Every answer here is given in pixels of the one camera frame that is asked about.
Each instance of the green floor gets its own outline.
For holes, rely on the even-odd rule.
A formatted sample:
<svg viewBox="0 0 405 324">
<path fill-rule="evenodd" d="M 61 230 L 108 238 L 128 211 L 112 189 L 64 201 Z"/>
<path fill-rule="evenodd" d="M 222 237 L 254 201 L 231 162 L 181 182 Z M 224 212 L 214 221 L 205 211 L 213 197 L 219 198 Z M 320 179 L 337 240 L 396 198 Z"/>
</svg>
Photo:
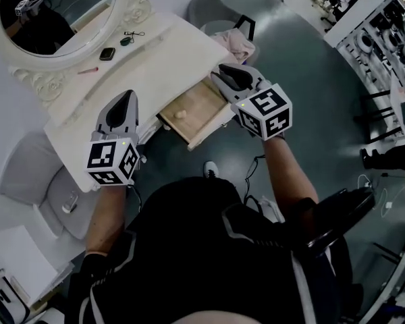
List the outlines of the green floor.
<svg viewBox="0 0 405 324">
<path fill-rule="evenodd" d="M 254 41 L 261 54 L 255 67 L 267 79 L 279 83 L 293 102 L 294 126 L 286 133 L 286 140 L 319 197 L 325 198 L 342 188 L 354 189 L 357 177 L 365 173 L 379 182 L 377 200 L 383 188 L 387 188 L 388 198 L 393 198 L 405 179 L 379 179 L 380 172 L 362 167 L 358 151 L 366 140 L 365 132 L 352 117 L 360 112 L 358 98 L 367 91 L 342 56 L 278 0 L 222 1 L 256 20 Z M 251 138 L 232 121 L 191 153 L 177 134 L 161 129 L 149 140 L 144 153 L 148 161 L 136 173 L 143 200 L 164 184 L 202 175 L 207 160 L 216 162 L 221 177 L 232 182 L 242 196 L 246 172 L 263 148 L 260 140 Z M 264 161 L 251 179 L 250 193 L 257 198 L 274 199 Z M 137 215 L 134 196 L 128 205 L 130 221 Z M 378 255 L 372 242 L 395 252 L 400 252 L 405 243 L 404 193 L 385 218 L 381 218 L 380 210 L 371 211 L 346 238 L 355 282 L 362 283 L 365 289 L 363 311 L 394 268 Z"/>
</svg>

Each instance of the wooden drawer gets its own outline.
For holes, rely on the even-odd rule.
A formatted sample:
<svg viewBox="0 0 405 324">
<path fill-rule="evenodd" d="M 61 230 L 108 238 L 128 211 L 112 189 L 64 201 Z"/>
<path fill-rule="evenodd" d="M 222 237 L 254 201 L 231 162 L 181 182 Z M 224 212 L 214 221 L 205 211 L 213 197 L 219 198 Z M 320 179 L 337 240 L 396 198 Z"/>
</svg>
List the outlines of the wooden drawer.
<svg viewBox="0 0 405 324">
<path fill-rule="evenodd" d="M 183 118 L 177 112 L 186 111 Z M 166 106 L 159 115 L 192 150 L 234 113 L 209 78 L 205 78 Z"/>
</svg>

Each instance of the electronic equipment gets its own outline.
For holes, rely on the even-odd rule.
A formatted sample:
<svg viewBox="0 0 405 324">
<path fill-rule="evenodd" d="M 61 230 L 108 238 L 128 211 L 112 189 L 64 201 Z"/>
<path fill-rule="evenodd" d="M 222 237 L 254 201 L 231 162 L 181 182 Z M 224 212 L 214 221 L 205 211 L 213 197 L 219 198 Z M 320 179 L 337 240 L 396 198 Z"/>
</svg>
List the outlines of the electronic equipment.
<svg viewBox="0 0 405 324">
<path fill-rule="evenodd" d="M 101 186 L 132 183 L 140 155 L 138 135 L 138 97 L 127 90 L 115 97 L 99 113 L 96 130 L 86 152 L 86 172 Z"/>
<path fill-rule="evenodd" d="M 101 61 L 110 61 L 113 59 L 115 54 L 115 48 L 104 48 L 101 52 L 99 60 Z"/>
<path fill-rule="evenodd" d="M 43 0 L 22 0 L 15 7 L 15 14 L 22 17 L 24 14 L 37 16 Z"/>
<path fill-rule="evenodd" d="M 290 209 L 277 241 L 299 259 L 318 257 L 374 206 L 370 188 L 341 190 L 319 204 L 303 199 Z"/>
<path fill-rule="evenodd" d="M 30 311 L 15 293 L 10 283 L 0 278 L 0 321 L 5 324 L 23 323 Z"/>
<path fill-rule="evenodd" d="M 366 54 L 372 53 L 373 50 L 373 39 L 364 30 L 361 30 L 354 38 L 356 46 Z"/>
<path fill-rule="evenodd" d="M 121 44 L 123 47 L 125 47 L 125 46 L 127 46 L 127 45 L 130 44 L 130 40 L 131 40 L 131 38 L 130 38 L 129 36 L 128 36 L 128 37 L 125 37 L 125 38 L 123 38 L 123 39 L 120 40 L 120 44 Z"/>
<path fill-rule="evenodd" d="M 278 84 L 272 85 L 255 68 L 233 63 L 219 65 L 211 79 L 247 130 L 263 140 L 292 126 L 292 103 Z"/>
</svg>

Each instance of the gray stool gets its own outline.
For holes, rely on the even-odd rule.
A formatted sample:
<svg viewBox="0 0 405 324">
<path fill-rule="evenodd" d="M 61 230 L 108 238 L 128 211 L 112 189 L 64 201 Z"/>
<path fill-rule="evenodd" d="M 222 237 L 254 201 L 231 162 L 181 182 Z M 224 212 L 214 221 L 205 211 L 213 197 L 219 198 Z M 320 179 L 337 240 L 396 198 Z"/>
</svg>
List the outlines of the gray stool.
<svg viewBox="0 0 405 324">
<path fill-rule="evenodd" d="M 53 236 L 63 228 L 84 239 L 99 192 L 83 193 L 44 132 L 30 132 L 10 155 L 0 179 L 0 194 L 33 205 Z M 62 206 L 70 196 L 78 197 L 76 208 L 65 213 Z"/>
<path fill-rule="evenodd" d="M 255 21 L 229 8 L 221 0 L 191 0 L 188 6 L 188 21 L 199 30 L 203 29 L 208 23 L 217 21 L 233 22 L 235 23 L 233 28 L 237 29 L 243 23 L 248 22 L 250 24 L 248 40 L 253 41 L 254 39 Z M 212 32 L 206 32 L 206 30 L 203 31 L 209 36 L 213 34 Z M 254 46 L 255 52 L 246 60 L 247 65 L 254 64 L 258 58 L 259 47 L 256 44 Z"/>
</svg>

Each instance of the person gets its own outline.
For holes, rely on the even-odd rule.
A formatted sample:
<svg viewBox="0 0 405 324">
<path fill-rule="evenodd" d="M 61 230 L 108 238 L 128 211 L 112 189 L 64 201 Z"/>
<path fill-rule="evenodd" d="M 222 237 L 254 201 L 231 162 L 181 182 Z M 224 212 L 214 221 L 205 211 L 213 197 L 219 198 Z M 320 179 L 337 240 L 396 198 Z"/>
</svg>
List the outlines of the person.
<svg viewBox="0 0 405 324">
<path fill-rule="evenodd" d="M 395 146 L 385 154 L 372 151 L 369 156 L 366 149 L 360 150 L 363 166 L 365 169 L 403 169 L 405 170 L 405 145 Z"/>
<path fill-rule="evenodd" d="M 286 220 L 303 198 L 317 203 L 286 141 L 263 145 Z M 272 223 L 242 204 L 214 162 L 204 177 L 155 191 L 126 230 L 125 201 L 125 187 L 101 189 L 86 256 L 71 276 L 66 324 L 304 322 L 291 252 L 267 239 Z M 330 299 L 324 303 L 329 312 Z"/>
<path fill-rule="evenodd" d="M 15 7 L 21 1 L 0 0 L 0 17 L 6 34 L 23 50 L 51 55 L 57 51 L 56 43 L 62 46 L 75 35 L 65 18 L 44 3 L 37 16 L 26 13 L 17 17 Z"/>
</svg>

